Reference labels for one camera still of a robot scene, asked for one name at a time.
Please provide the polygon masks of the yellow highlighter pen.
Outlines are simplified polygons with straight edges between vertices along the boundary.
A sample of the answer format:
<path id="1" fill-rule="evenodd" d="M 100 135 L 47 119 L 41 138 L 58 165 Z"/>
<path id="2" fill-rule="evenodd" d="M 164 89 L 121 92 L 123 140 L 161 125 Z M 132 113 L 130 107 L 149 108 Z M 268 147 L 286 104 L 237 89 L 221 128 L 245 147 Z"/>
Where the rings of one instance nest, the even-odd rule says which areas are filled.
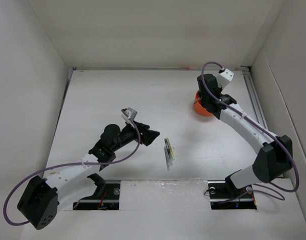
<path id="1" fill-rule="evenodd" d="M 174 155 L 173 148 L 171 146 L 169 138 L 167 138 L 166 141 L 167 141 L 167 145 L 168 145 L 168 148 L 169 148 L 169 151 L 170 151 L 170 158 L 172 160 L 175 160 L 175 155 Z"/>

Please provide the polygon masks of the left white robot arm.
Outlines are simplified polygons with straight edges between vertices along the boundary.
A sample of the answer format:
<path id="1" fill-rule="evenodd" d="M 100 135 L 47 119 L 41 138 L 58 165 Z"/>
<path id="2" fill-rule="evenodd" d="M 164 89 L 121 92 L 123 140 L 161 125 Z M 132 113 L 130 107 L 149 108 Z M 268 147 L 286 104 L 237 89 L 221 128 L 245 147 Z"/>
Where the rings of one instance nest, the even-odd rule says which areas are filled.
<path id="1" fill-rule="evenodd" d="M 160 132 L 140 122 L 127 123 L 124 128 L 107 125 L 99 141 L 74 165 L 46 178 L 31 178 L 17 209 L 36 230 L 45 228 L 67 205 L 84 197 L 97 199 L 104 194 L 105 180 L 98 172 L 115 160 L 117 150 L 133 141 L 149 146 L 159 135 Z"/>

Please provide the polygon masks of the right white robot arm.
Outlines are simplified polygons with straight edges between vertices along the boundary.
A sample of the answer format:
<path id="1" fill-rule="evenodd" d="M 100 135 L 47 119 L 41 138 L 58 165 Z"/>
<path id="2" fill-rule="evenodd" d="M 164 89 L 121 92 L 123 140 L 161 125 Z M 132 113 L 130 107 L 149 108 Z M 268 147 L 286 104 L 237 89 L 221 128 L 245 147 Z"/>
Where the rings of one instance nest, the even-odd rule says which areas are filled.
<path id="1" fill-rule="evenodd" d="M 254 163 L 230 174 L 225 180 L 224 191 L 236 197 L 248 185 L 270 183 L 292 169 L 292 140 L 277 136 L 245 115 L 237 101 L 222 94 L 218 85 L 220 75 L 204 74 L 197 77 L 200 104 L 218 120 L 234 129 L 254 150 Z"/>

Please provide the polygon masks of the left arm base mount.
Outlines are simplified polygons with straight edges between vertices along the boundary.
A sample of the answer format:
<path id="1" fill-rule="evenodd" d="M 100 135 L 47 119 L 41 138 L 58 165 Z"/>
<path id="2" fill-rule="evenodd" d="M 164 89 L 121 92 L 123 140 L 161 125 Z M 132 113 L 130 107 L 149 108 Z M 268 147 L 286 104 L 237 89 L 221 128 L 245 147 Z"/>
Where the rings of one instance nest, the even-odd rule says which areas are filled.
<path id="1" fill-rule="evenodd" d="M 104 180 L 94 173 L 88 176 L 93 181 L 96 189 L 92 195 L 74 202 L 72 209 L 75 211 L 117 211 L 120 208 L 120 180 Z"/>

